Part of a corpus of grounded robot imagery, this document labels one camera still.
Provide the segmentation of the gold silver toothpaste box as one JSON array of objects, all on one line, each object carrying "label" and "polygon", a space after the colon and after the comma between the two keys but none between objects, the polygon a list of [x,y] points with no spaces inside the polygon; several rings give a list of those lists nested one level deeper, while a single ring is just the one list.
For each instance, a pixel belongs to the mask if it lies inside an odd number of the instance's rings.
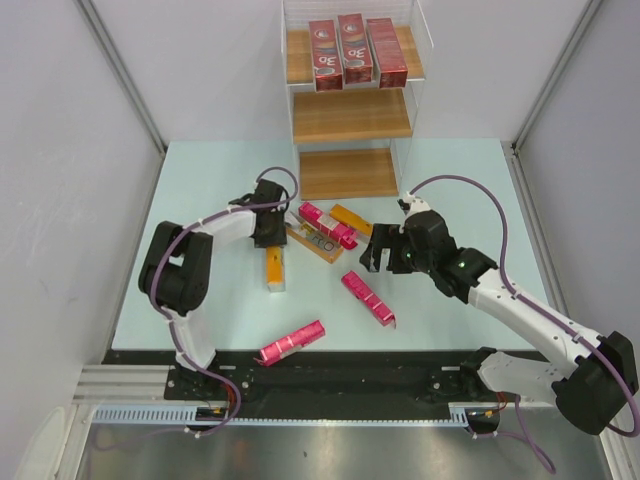
[{"label": "gold silver toothpaste box", "polygon": [[292,211],[284,215],[287,234],[302,246],[321,257],[329,264],[335,263],[344,248],[327,234],[296,216]]}]

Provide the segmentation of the dark red toothpaste box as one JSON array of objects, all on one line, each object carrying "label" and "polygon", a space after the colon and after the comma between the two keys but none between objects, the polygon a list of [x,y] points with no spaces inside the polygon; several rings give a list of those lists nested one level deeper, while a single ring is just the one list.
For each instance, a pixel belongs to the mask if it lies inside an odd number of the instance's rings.
[{"label": "dark red toothpaste box", "polygon": [[366,20],[369,39],[375,57],[380,88],[404,88],[408,65],[390,18]]}]

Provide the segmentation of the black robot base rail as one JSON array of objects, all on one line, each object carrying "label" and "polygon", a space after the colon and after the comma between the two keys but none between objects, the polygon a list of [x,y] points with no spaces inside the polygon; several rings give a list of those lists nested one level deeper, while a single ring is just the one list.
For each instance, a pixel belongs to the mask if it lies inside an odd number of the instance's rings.
[{"label": "black robot base rail", "polygon": [[117,351],[106,365],[166,366],[166,400],[194,401],[239,413],[418,413],[448,403],[486,403],[499,409],[511,400],[473,379],[473,351],[301,351],[263,367],[254,351],[223,351],[210,366],[240,394],[212,377],[179,366],[170,351]]}]

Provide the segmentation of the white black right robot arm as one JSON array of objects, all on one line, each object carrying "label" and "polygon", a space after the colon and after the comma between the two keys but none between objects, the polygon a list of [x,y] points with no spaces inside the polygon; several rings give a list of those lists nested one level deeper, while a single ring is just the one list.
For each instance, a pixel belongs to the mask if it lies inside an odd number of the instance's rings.
[{"label": "white black right robot arm", "polygon": [[424,273],[445,296],[456,298],[509,327],[544,359],[517,359],[482,348],[461,376],[463,393],[484,401],[495,391],[554,405],[573,426],[598,435],[611,427],[639,389],[631,341],[617,331],[604,336],[559,314],[502,274],[474,248],[457,246],[445,220],[433,210],[413,212],[403,224],[375,224],[361,264],[370,272]]}]

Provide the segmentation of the red silver 3D toothpaste box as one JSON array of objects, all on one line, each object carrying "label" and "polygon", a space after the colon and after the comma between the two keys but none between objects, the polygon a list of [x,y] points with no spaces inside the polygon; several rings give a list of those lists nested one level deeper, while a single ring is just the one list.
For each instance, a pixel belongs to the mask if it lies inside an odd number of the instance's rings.
[{"label": "red silver 3D toothpaste box", "polygon": [[344,83],[355,85],[373,80],[373,59],[360,13],[338,16]]}]

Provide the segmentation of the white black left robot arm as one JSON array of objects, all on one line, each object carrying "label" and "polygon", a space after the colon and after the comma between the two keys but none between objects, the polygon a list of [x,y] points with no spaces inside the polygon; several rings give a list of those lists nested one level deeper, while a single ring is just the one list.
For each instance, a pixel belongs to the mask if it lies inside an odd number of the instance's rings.
[{"label": "white black left robot arm", "polygon": [[252,192],[221,212],[191,225],[163,221],[156,226],[138,288],[168,323],[176,361],[190,370],[185,385],[199,399],[214,397],[221,387],[220,374],[209,368],[216,347],[195,313],[208,293],[213,254],[244,239],[256,248],[284,246],[292,197],[284,186],[260,178]]}]

